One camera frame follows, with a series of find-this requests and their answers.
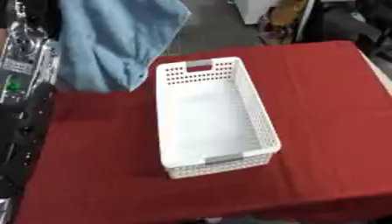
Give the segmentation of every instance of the light blue towel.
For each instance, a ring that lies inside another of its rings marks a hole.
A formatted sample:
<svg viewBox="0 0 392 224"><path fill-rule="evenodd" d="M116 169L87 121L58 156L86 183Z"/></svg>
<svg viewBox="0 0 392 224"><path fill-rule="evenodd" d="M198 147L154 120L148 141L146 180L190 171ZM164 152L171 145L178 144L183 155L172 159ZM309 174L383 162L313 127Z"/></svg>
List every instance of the light blue towel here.
<svg viewBox="0 0 392 224"><path fill-rule="evenodd" d="M179 0L62 0L60 77L76 90L132 91L190 16Z"/></svg>

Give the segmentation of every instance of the table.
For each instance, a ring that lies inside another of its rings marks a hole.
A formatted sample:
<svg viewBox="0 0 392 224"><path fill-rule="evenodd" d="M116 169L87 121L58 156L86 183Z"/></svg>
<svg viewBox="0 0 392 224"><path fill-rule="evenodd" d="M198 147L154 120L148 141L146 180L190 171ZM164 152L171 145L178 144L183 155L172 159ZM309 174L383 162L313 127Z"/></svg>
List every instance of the table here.
<svg viewBox="0 0 392 224"><path fill-rule="evenodd" d="M159 162L154 67L241 57L282 150L270 164L171 180ZM256 214L309 221L390 214L392 99L349 42L159 58L133 93L59 93L17 224L172 223Z"/></svg>

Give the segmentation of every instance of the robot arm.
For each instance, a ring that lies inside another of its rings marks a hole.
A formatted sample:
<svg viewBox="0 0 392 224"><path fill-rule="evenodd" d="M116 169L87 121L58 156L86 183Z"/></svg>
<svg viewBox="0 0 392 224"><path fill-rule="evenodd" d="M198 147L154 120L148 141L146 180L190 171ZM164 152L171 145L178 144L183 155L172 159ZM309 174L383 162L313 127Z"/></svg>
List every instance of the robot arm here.
<svg viewBox="0 0 392 224"><path fill-rule="evenodd" d="M39 158L60 66L59 26L46 17L53 12L40 14L34 2L53 4L10 0L7 6L7 37L0 59L0 224L12 223Z"/></svg>

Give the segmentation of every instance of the gray floor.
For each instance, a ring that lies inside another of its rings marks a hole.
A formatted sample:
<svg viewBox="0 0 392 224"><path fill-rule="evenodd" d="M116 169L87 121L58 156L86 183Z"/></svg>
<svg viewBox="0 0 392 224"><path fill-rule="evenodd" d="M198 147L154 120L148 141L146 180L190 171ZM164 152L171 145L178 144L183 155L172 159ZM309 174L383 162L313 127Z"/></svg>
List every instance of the gray floor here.
<svg viewBox="0 0 392 224"><path fill-rule="evenodd" d="M166 54L182 55L261 44L255 25L245 25L227 0L181 0L192 12Z"/></svg>

